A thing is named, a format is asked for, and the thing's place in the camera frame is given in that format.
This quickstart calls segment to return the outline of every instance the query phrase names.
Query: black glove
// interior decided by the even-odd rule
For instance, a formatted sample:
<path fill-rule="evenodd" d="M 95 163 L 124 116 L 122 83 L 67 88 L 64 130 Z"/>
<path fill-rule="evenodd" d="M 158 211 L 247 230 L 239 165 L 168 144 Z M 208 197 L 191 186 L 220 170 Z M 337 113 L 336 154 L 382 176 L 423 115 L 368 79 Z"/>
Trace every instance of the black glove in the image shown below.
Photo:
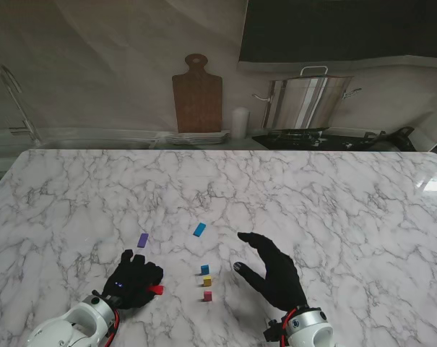
<path fill-rule="evenodd" d="M 289 312 L 296 307 L 307 305 L 306 297 L 292 259 L 282 253 L 265 236 L 255 233 L 238 233 L 239 239 L 255 248 L 267 269 L 265 279 L 242 262 L 234 263 L 234 270 L 261 293 L 268 302 Z"/>
<path fill-rule="evenodd" d="M 144 263 L 144 255 L 134 256 L 127 249 L 122 253 L 120 264 L 104 285 L 103 297 L 117 296 L 119 309 L 142 307 L 154 298 L 154 293 L 148 291 L 150 286 L 156 286 L 163 278 L 163 270 L 152 262 Z"/>

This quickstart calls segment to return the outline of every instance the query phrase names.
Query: cutting board handle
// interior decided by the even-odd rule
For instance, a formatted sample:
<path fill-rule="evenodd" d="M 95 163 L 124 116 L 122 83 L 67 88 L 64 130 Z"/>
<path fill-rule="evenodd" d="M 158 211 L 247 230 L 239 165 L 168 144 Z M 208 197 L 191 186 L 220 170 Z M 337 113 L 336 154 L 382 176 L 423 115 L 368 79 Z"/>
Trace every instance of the cutting board handle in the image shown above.
<path fill-rule="evenodd" d="M 189 71 L 194 71 L 194 70 L 203 70 L 205 65 L 209 62 L 209 59 L 207 59 L 207 57 L 203 56 L 202 54 L 193 53 L 193 54 L 189 54 L 184 59 L 184 61 L 188 64 Z"/>

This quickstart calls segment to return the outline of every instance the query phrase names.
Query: wooden cutting board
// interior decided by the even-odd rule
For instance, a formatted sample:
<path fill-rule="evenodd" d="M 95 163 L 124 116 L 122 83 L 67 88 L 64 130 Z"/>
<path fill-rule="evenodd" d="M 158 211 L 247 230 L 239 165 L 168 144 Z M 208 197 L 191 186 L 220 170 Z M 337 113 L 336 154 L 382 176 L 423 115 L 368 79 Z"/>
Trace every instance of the wooden cutting board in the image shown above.
<path fill-rule="evenodd" d="M 172 77 L 178 132 L 221 132 L 222 78 L 207 74 L 202 54 L 189 54 L 189 71 Z"/>

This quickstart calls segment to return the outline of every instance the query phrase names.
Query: marble countertop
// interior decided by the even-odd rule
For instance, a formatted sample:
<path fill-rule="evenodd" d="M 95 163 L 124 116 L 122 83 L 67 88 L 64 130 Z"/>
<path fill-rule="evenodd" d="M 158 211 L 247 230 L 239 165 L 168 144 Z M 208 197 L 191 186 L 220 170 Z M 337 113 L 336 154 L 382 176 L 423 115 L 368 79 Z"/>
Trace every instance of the marble countertop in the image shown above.
<path fill-rule="evenodd" d="M 295 260 L 340 343 L 437 346 L 437 155 L 29 150 L 0 183 L 0 347 L 102 290 L 124 249 L 164 268 L 165 293 L 113 346 L 265 346 L 282 313 L 232 271 L 264 273 L 238 231 Z"/>

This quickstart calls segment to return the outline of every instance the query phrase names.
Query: robotic arm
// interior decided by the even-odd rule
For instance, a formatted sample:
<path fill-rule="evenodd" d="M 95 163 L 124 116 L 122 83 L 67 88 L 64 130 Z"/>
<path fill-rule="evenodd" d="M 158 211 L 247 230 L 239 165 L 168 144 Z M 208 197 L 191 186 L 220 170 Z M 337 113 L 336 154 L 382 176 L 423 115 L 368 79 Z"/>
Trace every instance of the robotic arm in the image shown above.
<path fill-rule="evenodd" d="M 97 347 L 106 336 L 105 347 L 109 347 L 120 322 L 118 309 L 142 307 L 163 291 L 159 286 L 162 268 L 151 262 L 145 264 L 142 255 L 135 255 L 131 261 L 132 257 L 133 252 L 127 249 L 101 295 L 93 291 L 62 316 L 41 323 L 25 346 Z"/>
<path fill-rule="evenodd" d="M 96 347 L 112 328 L 110 345 L 118 328 L 118 312 L 99 296 L 88 296 L 60 317 L 37 326 L 27 339 L 27 347 Z"/>
<path fill-rule="evenodd" d="M 272 320 L 264 332 L 267 341 L 279 341 L 284 347 L 334 347 L 333 329 L 320 308 L 310 308 L 306 301 L 292 259 L 273 241 L 255 233 L 238 233 L 239 239 L 255 248 L 265 264 L 265 278 L 242 262 L 234 270 L 274 307 L 286 311 L 281 322 Z"/>

